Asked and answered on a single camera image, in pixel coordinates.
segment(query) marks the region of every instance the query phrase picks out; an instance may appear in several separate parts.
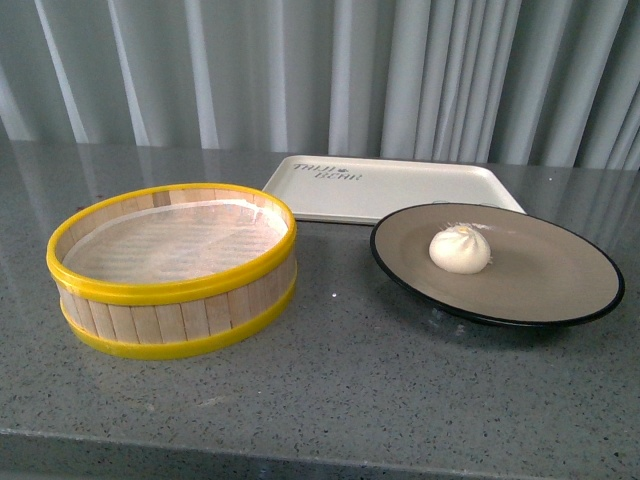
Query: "round plate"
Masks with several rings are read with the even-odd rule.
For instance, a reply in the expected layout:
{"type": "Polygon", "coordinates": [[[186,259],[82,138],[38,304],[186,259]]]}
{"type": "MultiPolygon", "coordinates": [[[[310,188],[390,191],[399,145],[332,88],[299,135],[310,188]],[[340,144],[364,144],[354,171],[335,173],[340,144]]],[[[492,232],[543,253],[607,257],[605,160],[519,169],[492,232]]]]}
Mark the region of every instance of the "round plate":
{"type": "Polygon", "coordinates": [[[529,215],[457,203],[409,207],[387,215],[371,250],[400,285],[469,320],[521,326],[572,325],[612,311],[624,295],[615,263],[578,235],[529,215]],[[436,233],[463,223],[491,246],[492,261],[473,275],[449,273],[429,256],[436,233]]]}

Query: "white tray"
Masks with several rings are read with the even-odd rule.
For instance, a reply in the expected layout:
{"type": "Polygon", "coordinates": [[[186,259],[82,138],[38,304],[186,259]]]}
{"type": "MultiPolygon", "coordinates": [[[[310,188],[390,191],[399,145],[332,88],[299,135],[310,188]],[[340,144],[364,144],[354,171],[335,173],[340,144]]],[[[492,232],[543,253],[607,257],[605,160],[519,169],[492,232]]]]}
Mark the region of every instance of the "white tray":
{"type": "Polygon", "coordinates": [[[282,161],[263,190],[289,205],[298,220],[374,225],[426,203],[524,213],[491,171],[473,165],[296,155],[282,161]]]}

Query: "curtain fold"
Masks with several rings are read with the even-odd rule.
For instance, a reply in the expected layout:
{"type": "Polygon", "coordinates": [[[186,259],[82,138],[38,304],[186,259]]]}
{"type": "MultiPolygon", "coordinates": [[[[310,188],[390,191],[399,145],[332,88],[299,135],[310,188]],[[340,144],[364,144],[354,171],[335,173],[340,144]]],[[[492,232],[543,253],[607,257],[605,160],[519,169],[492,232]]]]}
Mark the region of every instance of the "curtain fold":
{"type": "Polygon", "coordinates": [[[0,138],[640,168],[639,0],[0,0],[0,138]]]}

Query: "granite countertop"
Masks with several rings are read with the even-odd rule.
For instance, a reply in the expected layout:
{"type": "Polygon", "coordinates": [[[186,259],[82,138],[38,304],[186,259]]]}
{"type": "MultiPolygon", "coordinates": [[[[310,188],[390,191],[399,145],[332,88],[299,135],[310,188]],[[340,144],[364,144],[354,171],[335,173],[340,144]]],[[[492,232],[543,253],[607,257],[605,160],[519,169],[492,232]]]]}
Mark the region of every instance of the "granite countertop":
{"type": "Polygon", "coordinates": [[[79,342],[53,230],[123,192],[262,188],[285,154],[0,146],[0,471],[100,478],[640,478],[640,176],[489,168],[531,215],[594,242],[627,292],[595,322],[488,327],[375,263],[371,227],[300,222],[297,292],[224,350],[125,360],[79,342]]]}

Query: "yellow rim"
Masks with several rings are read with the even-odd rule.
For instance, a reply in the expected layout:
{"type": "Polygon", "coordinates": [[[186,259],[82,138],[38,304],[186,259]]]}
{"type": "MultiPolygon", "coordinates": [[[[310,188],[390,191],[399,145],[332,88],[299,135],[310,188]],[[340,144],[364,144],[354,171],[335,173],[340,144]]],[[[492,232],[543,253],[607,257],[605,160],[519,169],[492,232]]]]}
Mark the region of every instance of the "yellow rim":
{"type": "Polygon", "coordinates": [[[49,239],[47,245],[47,266],[53,278],[62,288],[88,300],[113,305],[132,306],[183,303],[228,292],[262,278],[289,256],[294,247],[296,228],[296,222],[289,207],[279,199],[260,190],[222,183],[166,185],[118,195],[87,207],[70,217],[53,232],[53,235],[51,235],[49,239]],[[234,190],[267,198],[277,204],[286,213],[290,227],[285,236],[271,250],[250,262],[224,272],[177,282],[126,284],[95,280],[69,270],[62,265],[56,257],[56,247],[62,235],[69,230],[73,224],[102,208],[131,198],[157,192],[202,188],[234,190]]]}
{"type": "Polygon", "coordinates": [[[64,308],[62,301],[60,307],[62,313],[67,319],[67,323],[73,330],[73,333],[90,347],[95,348],[103,353],[115,355],[117,357],[132,358],[137,360],[172,360],[177,358],[193,357],[196,355],[202,355],[214,350],[219,350],[224,347],[228,347],[234,343],[244,340],[265,328],[275,318],[280,315],[287,307],[293,293],[295,291],[297,271],[294,274],[293,280],[289,285],[285,294],[274,303],[271,307],[265,310],[260,315],[253,319],[243,323],[242,325],[227,330],[226,332],[217,333],[205,338],[199,338],[197,340],[188,340],[185,342],[175,342],[167,344],[138,344],[138,343],[124,343],[115,340],[105,340],[100,337],[96,337],[88,333],[86,330],[78,327],[71,319],[69,313],[64,308]]]}

